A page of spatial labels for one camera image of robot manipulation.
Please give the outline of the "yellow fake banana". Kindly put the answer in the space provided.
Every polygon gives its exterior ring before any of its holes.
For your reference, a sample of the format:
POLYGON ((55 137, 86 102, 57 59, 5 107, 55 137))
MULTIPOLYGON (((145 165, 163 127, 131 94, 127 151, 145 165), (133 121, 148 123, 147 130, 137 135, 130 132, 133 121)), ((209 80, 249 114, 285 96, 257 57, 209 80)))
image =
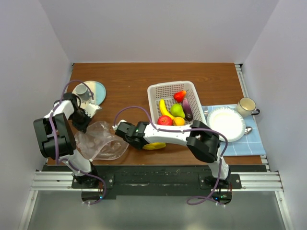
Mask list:
POLYGON ((166 147, 166 143, 164 142, 154 142, 154 143, 149 143, 143 146, 143 149, 145 150, 158 150, 158 149, 163 149, 166 147))
POLYGON ((164 100, 164 99, 161 99, 161 100, 160 100, 159 108, 160 108, 160 112, 161 112, 162 115, 168 116, 168 117, 170 117, 172 120, 174 120, 175 117, 172 116, 172 115, 169 113, 169 111, 167 110, 167 107, 166 107, 166 105, 165 105, 165 100, 164 100))

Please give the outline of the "clear zip top bag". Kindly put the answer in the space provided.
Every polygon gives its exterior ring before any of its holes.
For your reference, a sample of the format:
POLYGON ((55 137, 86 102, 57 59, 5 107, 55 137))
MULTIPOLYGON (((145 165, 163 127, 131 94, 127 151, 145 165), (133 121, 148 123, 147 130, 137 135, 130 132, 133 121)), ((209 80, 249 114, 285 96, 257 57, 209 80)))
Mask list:
POLYGON ((106 121, 89 125, 85 133, 78 131, 74 138, 80 153, 90 161, 116 160, 129 146, 123 139, 111 133, 110 124, 106 121))

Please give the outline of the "red fake apple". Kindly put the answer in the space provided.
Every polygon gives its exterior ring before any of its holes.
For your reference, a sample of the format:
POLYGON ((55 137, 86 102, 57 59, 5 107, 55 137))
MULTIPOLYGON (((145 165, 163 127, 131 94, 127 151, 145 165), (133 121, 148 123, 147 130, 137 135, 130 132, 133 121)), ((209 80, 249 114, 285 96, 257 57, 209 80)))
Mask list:
POLYGON ((171 117, 167 115, 163 115, 158 118, 157 123, 158 125, 162 125, 162 126, 172 126, 173 120, 171 117))

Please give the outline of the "orange fake bell pepper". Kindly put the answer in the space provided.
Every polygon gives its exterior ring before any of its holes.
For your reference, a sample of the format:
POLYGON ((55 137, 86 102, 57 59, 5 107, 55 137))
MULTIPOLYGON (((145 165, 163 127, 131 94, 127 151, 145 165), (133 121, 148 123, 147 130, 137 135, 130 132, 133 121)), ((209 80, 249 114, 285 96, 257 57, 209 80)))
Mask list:
POLYGON ((182 117, 175 117, 173 119, 173 125, 174 126, 184 126, 185 125, 185 119, 182 117))

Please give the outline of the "green fake pear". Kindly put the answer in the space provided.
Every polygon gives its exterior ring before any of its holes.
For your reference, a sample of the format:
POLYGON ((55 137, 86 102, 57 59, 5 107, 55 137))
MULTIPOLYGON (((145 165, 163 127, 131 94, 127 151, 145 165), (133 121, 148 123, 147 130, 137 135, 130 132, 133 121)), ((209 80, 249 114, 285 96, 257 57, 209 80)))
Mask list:
POLYGON ((183 111, 182 105, 175 103, 171 106, 170 114, 174 117, 181 117, 185 119, 185 113, 183 111))

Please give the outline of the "purple fake eggplant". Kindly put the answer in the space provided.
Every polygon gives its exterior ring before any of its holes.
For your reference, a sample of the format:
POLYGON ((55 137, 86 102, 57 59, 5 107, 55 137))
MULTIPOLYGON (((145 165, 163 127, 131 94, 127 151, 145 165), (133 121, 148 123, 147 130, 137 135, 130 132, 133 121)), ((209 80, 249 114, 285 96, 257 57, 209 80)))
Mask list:
POLYGON ((192 109, 191 109, 191 106, 190 106, 187 98, 183 99, 182 107, 183 107, 183 111, 184 111, 184 114, 185 114, 185 118, 188 121, 192 121, 193 120, 192 109))

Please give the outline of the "red orange fake peach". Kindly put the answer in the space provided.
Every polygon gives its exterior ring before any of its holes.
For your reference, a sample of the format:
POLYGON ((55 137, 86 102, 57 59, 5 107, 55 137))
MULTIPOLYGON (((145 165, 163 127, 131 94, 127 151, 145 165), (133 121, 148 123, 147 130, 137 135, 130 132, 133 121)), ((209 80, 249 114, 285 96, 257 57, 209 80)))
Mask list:
POLYGON ((185 90, 183 91, 180 91, 180 92, 177 92, 173 95, 173 98, 174 100, 177 102, 177 103, 181 103, 183 102, 183 100, 185 99, 185 96, 186 96, 187 92, 185 90))

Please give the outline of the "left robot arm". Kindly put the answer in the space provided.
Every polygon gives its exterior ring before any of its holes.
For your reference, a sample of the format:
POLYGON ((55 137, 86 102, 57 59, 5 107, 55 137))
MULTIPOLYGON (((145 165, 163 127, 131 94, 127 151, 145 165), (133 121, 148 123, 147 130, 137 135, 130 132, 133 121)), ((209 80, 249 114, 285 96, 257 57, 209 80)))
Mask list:
POLYGON ((33 122, 41 154, 45 158, 64 163, 72 170, 74 181, 88 188, 98 186, 98 172, 77 150, 69 121, 77 130, 85 133, 93 116, 101 109, 93 101, 81 107, 81 99, 70 92, 55 101, 46 116, 33 122))

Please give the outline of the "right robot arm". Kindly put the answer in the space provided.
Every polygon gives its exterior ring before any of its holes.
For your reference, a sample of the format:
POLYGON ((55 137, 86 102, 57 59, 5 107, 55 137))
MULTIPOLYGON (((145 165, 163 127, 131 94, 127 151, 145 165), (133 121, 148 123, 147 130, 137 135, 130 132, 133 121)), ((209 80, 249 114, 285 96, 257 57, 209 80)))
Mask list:
POLYGON ((156 142, 185 146, 196 159, 209 165, 217 187, 225 188, 231 182, 230 169, 223 158, 228 140, 201 121, 184 126, 162 126, 150 122, 133 125, 121 120, 113 125, 113 129, 117 136, 138 150, 156 142))

